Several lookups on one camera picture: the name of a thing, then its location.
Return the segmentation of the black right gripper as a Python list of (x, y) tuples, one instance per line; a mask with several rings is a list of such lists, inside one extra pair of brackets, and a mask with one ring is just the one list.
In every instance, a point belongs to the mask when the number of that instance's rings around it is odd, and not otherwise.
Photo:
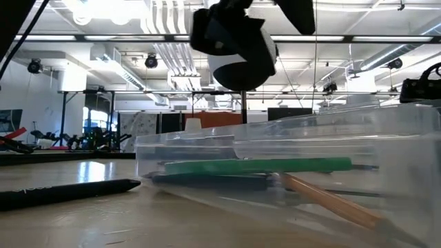
[(419, 79), (405, 79), (402, 82), (400, 103), (437, 99), (441, 99), (441, 62), (427, 68)]

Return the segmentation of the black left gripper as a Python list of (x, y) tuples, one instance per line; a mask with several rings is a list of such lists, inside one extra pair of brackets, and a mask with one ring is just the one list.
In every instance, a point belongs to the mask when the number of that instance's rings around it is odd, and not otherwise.
[(253, 66), (273, 66), (262, 19), (247, 15), (253, 0), (220, 0), (193, 13), (191, 47), (208, 55), (238, 54)]

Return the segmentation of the clear plastic supply box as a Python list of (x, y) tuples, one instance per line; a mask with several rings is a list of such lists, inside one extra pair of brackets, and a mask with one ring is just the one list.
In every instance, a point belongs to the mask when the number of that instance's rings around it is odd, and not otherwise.
[[(353, 168), (254, 173), (273, 177), (278, 187), (245, 193), (174, 191), (145, 178), (168, 176), (166, 163), (287, 158), (350, 158)], [(437, 101), (140, 136), (136, 166), (149, 186), (272, 225), (310, 231), (349, 247), (419, 248), (308, 200), (281, 183), (279, 174), (286, 173), (384, 216), (428, 248), (441, 248), (441, 104)]]

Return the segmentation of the green marker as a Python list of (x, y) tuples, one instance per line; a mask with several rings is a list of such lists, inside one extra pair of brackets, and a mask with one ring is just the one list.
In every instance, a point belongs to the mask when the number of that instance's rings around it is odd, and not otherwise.
[(237, 175), (272, 172), (333, 172), (353, 168), (350, 158), (227, 159), (166, 163), (172, 174)]

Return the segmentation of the orange pencil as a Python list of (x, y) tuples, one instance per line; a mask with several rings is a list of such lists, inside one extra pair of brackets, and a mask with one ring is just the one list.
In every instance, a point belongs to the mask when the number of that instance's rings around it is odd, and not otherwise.
[(394, 225), (389, 219), (366, 207), (332, 194), (295, 176), (281, 173), (279, 177), (285, 187), (298, 192), (301, 196), (306, 197), (308, 200), (313, 201), (345, 220), (410, 245), (419, 248), (428, 248), (428, 246), (418, 238), (408, 234), (403, 229)]

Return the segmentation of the thin black pen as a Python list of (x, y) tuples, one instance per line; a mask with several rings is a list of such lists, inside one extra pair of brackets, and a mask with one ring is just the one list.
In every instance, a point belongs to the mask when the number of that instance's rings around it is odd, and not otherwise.
[(149, 174), (145, 177), (154, 186), (174, 191), (245, 193), (265, 192), (277, 188), (276, 180), (269, 175), (160, 175)]

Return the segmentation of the thick black marker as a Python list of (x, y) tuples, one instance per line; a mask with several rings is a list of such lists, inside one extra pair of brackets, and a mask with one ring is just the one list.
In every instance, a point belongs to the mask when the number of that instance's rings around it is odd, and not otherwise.
[(0, 211), (121, 194), (138, 187), (140, 184), (139, 180), (118, 179), (0, 192)]

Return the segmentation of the orange partition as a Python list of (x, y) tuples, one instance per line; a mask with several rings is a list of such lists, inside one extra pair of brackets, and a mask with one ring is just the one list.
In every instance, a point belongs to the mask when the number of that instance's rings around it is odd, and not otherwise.
[(184, 114), (184, 117), (185, 120), (188, 118), (199, 118), (202, 128), (240, 125), (242, 123), (241, 114), (230, 112), (198, 112), (195, 114)]

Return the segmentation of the black background screen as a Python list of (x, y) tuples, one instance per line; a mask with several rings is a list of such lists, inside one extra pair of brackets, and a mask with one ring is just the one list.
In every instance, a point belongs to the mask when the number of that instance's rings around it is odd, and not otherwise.
[(311, 108), (293, 108), (293, 107), (271, 107), (267, 109), (267, 120), (275, 121), (281, 118), (304, 116), (313, 113)]

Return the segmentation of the white plastic cup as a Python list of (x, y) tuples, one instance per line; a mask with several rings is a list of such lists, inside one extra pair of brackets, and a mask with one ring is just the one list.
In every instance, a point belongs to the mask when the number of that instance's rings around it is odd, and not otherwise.
[(187, 118), (185, 123), (186, 132), (197, 132), (202, 129), (201, 120), (199, 118)]

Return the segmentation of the black background robot arms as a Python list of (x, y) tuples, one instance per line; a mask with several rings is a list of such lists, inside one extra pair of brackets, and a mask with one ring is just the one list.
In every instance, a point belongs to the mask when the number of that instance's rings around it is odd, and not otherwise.
[(131, 134), (119, 134), (113, 131), (103, 131), (100, 127), (92, 127), (82, 136), (77, 134), (69, 136), (62, 134), (57, 136), (55, 133), (42, 133), (33, 130), (30, 133), (36, 138), (41, 149), (64, 149), (73, 151), (100, 151), (113, 152), (119, 151), (121, 143), (132, 137)]

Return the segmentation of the red bar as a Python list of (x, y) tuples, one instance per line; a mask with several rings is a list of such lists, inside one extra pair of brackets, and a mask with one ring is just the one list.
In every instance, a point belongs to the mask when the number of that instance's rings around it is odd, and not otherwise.
[(27, 129), (24, 127), (21, 127), (15, 131), (5, 135), (5, 136), (0, 136), (0, 141), (4, 141), (6, 139), (14, 139), (14, 138), (26, 133), (26, 132), (27, 132)]

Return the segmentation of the black background rig frame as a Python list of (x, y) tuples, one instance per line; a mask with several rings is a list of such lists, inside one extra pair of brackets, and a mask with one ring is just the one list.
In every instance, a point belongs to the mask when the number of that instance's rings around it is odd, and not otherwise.
[[(66, 104), (67, 104), (67, 97), (68, 94), (76, 94), (76, 93), (81, 93), (84, 95), (90, 94), (90, 95), (96, 95), (97, 94), (110, 94), (111, 99), (110, 99), (110, 110), (108, 112), (108, 117), (105, 118), (105, 131), (113, 131), (113, 132), (118, 132), (120, 133), (120, 114), (124, 113), (124, 111), (122, 110), (115, 110), (115, 99), (116, 96), (122, 96), (122, 93), (128, 93), (128, 94), (134, 94), (134, 93), (138, 93), (138, 94), (142, 94), (143, 96), (148, 96), (149, 99), (151, 100), (155, 100), (153, 101), (154, 104), (157, 104), (159, 107), (163, 107), (165, 109), (168, 109), (168, 107), (171, 106), (171, 102), (169, 101), (169, 99), (166, 97), (168, 95), (183, 95), (183, 96), (190, 96), (190, 103), (193, 103), (191, 106), (192, 109), (192, 114), (194, 114), (194, 104), (200, 103), (203, 100), (203, 96), (205, 95), (213, 95), (213, 96), (220, 96), (220, 95), (232, 95), (232, 94), (227, 94), (228, 92), (221, 92), (221, 91), (208, 91), (208, 92), (166, 92), (163, 94), (163, 92), (159, 92), (160, 94), (150, 94), (152, 92), (147, 91), (121, 91), (121, 92), (115, 92), (115, 91), (106, 91), (106, 90), (84, 90), (84, 91), (77, 91), (77, 92), (60, 92), (63, 93), (63, 104), (62, 104), (62, 112), (61, 112), (61, 126), (60, 126), (60, 135), (65, 133), (65, 114), (66, 114)], [(142, 110), (130, 110), (127, 113), (135, 113), (135, 112), (145, 112), (144, 109)], [(166, 112), (166, 110), (160, 110), (160, 113), (164, 114), (164, 112)], [(158, 134), (158, 128), (162, 128), (162, 124), (160, 123), (162, 120), (162, 117), (159, 116), (160, 114), (157, 114), (157, 122), (156, 122), (156, 133), (155, 134), (151, 134), (151, 135), (156, 135)], [(116, 120), (116, 125), (115, 125), (115, 129), (113, 128), (113, 124), (114, 120)]]

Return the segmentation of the black aluminium table frame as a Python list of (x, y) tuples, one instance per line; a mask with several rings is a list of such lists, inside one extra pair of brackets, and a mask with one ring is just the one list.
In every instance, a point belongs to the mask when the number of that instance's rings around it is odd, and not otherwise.
[(135, 153), (115, 152), (61, 152), (33, 154), (0, 154), (0, 167), (27, 165), (37, 163), (54, 163), (63, 161), (79, 161), (90, 159), (135, 159)]

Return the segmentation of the dark wall monitor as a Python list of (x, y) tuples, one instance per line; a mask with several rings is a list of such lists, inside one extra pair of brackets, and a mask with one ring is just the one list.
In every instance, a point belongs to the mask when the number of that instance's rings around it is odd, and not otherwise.
[(0, 110), (0, 133), (14, 132), (20, 128), (23, 110)]

